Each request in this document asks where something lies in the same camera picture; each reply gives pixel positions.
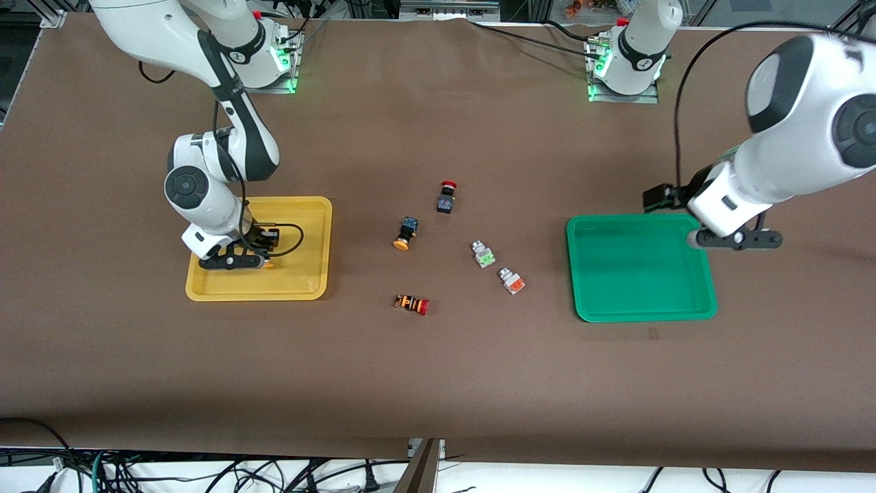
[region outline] electrical component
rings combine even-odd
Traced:
[[[429,310],[429,300],[398,294],[395,296],[395,306],[396,308],[415,311],[420,315],[426,315],[426,312]]]
[[[411,238],[417,236],[417,227],[419,224],[419,221],[411,217],[405,217],[402,219],[399,236],[393,241],[392,245],[403,252],[407,251],[411,247]]]
[[[453,210],[453,202],[456,201],[456,197],[453,196],[454,190],[456,190],[456,182],[442,182],[441,195],[438,196],[437,205],[437,210],[439,212],[449,214]]]
[[[508,289],[508,292],[512,295],[516,295],[526,286],[523,283],[523,279],[519,275],[514,274],[509,268],[502,268],[502,270],[498,271],[498,276],[502,279],[505,289]]]
[[[496,262],[496,256],[493,255],[492,250],[480,241],[471,244],[471,251],[475,253],[475,260],[481,268],[489,267]]]

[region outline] table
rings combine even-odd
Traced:
[[[675,37],[661,104],[621,105],[587,101],[575,55],[462,20],[331,22],[298,94],[253,97],[282,163],[248,188],[332,201],[328,291],[198,304],[161,186],[176,136],[209,129],[211,95],[142,80],[70,14],[0,132],[0,414],[75,447],[395,457],[440,436],[469,460],[876,470],[876,174],[775,207],[778,251],[710,252],[710,321],[575,314],[564,226],[637,212],[672,180],[673,89],[714,33]],[[748,136],[746,78],[791,34],[731,36],[695,70],[686,176]],[[449,216],[444,180],[460,184]],[[401,253],[405,215],[421,229]],[[476,239],[523,292],[477,268]],[[432,313],[394,310],[396,293]]]

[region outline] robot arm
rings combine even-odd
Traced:
[[[659,76],[682,17],[678,0],[641,0],[629,25],[600,34],[610,39],[611,55],[594,75],[619,94],[644,92]]]
[[[258,116],[223,47],[192,22],[177,0],[92,0],[103,30],[130,56],[172,68],[206,83],[232,123],[212,132],[177,138],[168,155],[165,194],[191,225],[183,241],[206,259],[250,233],[251,215],[227,182],[268,179],[279,165],[273,136]],[[247,12],[245,18],[252,19]]]
[[[876,46],[823,35],[793,38],[754,70],[745,97],[754,135],[680,190],[647,191],[646,211],[687,207],[708,230],[742,249],[745,223],[777,204],[876,168]],[[777,247],[774,244],[766,247]]]

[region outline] plastic tray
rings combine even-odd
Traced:
[[[578,315],[588,322],[702,320],[717,311],[687,214],[578,216],[566,226]]]
[[[297,250],[271,259],[269,268],[204,270],[192,255],[186,294],[195,301],[306,301],[326,290],[329,279],[331,202],[322,196],[254,196],[252,216],[263,223],[295,223],[304,230]],[[280,228],[278,252],[298,240],[292,228]]]

